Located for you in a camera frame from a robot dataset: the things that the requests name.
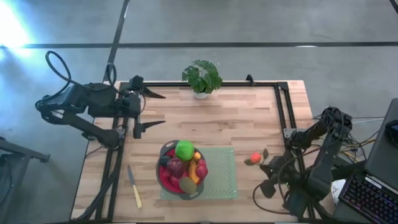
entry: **white pot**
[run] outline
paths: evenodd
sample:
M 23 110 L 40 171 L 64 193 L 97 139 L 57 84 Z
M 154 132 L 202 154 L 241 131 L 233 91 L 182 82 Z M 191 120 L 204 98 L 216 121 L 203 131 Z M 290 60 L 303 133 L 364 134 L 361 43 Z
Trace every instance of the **white pot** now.
M 207 93 L 195 93 L 195 92 L 193 91 L 193 96 L 194 96 L 196 99 L 199 99 L 199 100 L 202 100 L 202 99 L 206 98 L 208 95 L 209 95 L 209 94 L 207 94 Z

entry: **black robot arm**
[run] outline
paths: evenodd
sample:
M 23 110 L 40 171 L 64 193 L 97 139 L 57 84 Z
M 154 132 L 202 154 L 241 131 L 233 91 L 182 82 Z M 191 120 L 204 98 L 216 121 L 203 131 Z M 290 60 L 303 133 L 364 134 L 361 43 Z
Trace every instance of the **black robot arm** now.
M 68 78 L 61 75 L 51 64 L 49 55 L 53 54 L 63 63 L 65 70 L 68 73 Z M 126 89 L 117 91 L 114 84 L 116 83 L 116 67 L 113 64 L 108 64 L 106 67 L 106 74 L 110 79 L 111 68 L 114 72 L 114 78 L 110 85 L 104 83 L 89 83 L 82 85 L 71 79 L 66 63 L 55 52 L 48 51 L 46 53 L 46 61 L 50 68 L 62 79 L 67 81 L 67 84 L 56 94 L 52 96 L 44 96 L 41 100 L 36 102 L 35 106 L 41 113 L 42 118 L 51 124 L 70 125 L 74 128 L 83 131 L 83 136 L 87 139 L 96 138 L 99 143 L 108 148 L 115 148 L 119 146 L 119 139 L 122 136 L 117 130 L 104 130 L 96 125 L 84 120 L 77 114 L 87 112 L 93 118 L 134 118 L 134 138 L 141 138 L 141 133 L 145 132 L 146 128 L 155 124 L 160 124 L 165 121 L 157 121 L 154 123 L 140 123 L 141 97 L 140 95 L 150 98 L 165 98 L 151 92 L 144 84 L 144 79 L 140 76 L 135 76 L 130 79 L 129 86 Z
M 303 156 L 293 155 L 286 151 L 283 156 L 275 156 L 268 165 L 261 166 L 267 174 L 260 186 L 263 194 L 271 198 L 275 192 L 275 184 L 285 183 L 289 186 L 289 194 L 284 199 L 284 207 L 290 214 L 303 217 L 309 203 L 317 204 L 330 191 L 332 181 L 331 169 L 337 157 L 343 140 L 352 129 L 351 116 L 337 108 L 327 108 L 323 111 L 319 122 L 306 131 L 294 131 L 288 139 L 290 148 L 308 149 L 313 140 L 326 134 L 323 145 L 312 166 L 301 174 L 295 167 L 295 159 Z

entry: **wooden table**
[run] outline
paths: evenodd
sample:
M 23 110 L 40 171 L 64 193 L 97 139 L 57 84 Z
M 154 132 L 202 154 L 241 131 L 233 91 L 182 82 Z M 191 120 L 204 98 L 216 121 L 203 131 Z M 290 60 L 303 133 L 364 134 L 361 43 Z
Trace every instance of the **wooden table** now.
M 310 104 L 301 80 L 288 81 L 290 97 L 298 128 L 313 124 Z M 290 215 L 276 215 L 257 208 L 252 201 L 253 188 L 266 175 L 258 167 L 245 166 L 243 160 L 253 152 L 266 147 L 268 158 L 285 150 L 280 128 L 279 114 L 273 88 L 223 87 L 205 100 L 196 100 L 185 87 L 153 87 L 152 91 L 167 99 L 147 98 L 141 122 L 166 120 L 166 123 L 149 128 L 142 139 L 130 134 L 124 147 L 123 163 L 119 179 L 114 212 L 114 222 L 273 222 L 292 221 Z M 286 121 L 287 108 L 283 100 Z M 111 118 L 95 119 L 95 125 L 109 129 Z M 234 147 L 238 198 L 230 200 L 160 200 L 155 165 L 163 144 L 173 139 L 191 140 L 198 148 Z M 91 142 L 90 152 L 99 146 Z M 103 175 L 106 150 L 99 150 L 85 160 L 73 207 L 72 218 L 78 217 L 98 193 Z M 306 166 L 313 163 L 316 153 L 305 157 Z M 137 209 L 133 189 L 127 175 L 130 164 L 142 200 Z M 265 198 L 260 190 L 256 194 L 260 205 L 283 211 L 282 199 L 275 194 Z M 105 200 L 103 216 L 108 210 Z

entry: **small orange fruit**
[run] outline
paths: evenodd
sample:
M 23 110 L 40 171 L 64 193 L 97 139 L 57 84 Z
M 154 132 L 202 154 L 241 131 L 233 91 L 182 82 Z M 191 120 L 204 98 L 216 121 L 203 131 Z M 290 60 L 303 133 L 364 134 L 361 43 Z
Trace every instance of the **small orange fruit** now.
M 261 155 L 258 152 L 251 154 L 250 162 L 252 162 L 253 164 L 257 164 L 260 162 L 260 160 L 261 160 Z

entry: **black keyboard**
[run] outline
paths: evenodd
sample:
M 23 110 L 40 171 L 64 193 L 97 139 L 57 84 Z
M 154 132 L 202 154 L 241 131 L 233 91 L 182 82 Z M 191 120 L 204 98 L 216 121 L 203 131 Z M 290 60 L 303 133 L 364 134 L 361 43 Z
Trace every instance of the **black keyboard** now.
M 339 200 L 372 222 L 398 224 L 398 195 L 362 174 L 353 173 Z

